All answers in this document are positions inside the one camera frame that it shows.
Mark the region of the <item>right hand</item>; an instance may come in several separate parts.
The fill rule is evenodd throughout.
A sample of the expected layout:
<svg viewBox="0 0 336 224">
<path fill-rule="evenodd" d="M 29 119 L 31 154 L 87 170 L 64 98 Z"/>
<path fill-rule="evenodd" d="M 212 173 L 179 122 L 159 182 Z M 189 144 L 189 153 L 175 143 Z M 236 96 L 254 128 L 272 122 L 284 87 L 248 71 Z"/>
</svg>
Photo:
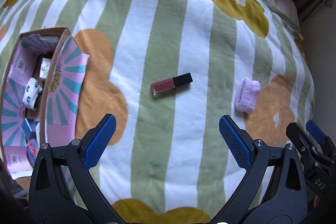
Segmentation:
<svg viewBox="0 0 336 224">
<path fill-rule="evenodd" d="M 313 207 L 317 207 L 320 202 L 321 202 L 321 197 L 320 196 L 315 196 L 314 202 L 313 202 Z"/>
</svg>

